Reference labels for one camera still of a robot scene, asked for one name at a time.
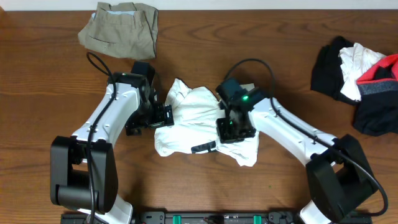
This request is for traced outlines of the white t-shirt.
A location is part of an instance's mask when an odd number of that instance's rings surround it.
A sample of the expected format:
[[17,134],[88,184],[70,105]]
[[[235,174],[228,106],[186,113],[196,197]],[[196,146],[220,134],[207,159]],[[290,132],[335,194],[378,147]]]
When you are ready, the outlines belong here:
[[189,88],[176,78],[167,93],[166,105],[172,107],[174,124],[157,128],[155,150],[162,157],[175,152],[207,154],[220,152],[237,161],[240,166],[252,167],[257,162],[259,133],[237,143],[222,143],[216,120],[225,116],[216,96],[206,87]]

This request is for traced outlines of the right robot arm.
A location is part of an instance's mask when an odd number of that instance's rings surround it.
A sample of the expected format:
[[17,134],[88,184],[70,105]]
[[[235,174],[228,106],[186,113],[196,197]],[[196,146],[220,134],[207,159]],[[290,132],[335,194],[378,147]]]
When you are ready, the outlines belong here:
[[264,133],[304,166],[311,201],[299,213],[302,223],[371,222],[373,214],[357,208],[380,185],[356,138],[315,129],[257,88],[216,92],[226,110],[217,120],[221,142],[242,142]]

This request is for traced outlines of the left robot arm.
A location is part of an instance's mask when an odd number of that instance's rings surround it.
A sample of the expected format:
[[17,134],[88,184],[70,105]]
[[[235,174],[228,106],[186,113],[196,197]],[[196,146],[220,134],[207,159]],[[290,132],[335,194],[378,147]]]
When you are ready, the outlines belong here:
[[50,147],[50,200],[88,215],[88,223],[131,223],[133,206],[118,194],[114,147],[121,133],[172,125],[172,110],[157,101],[153,75],[115,73],[84,125]]

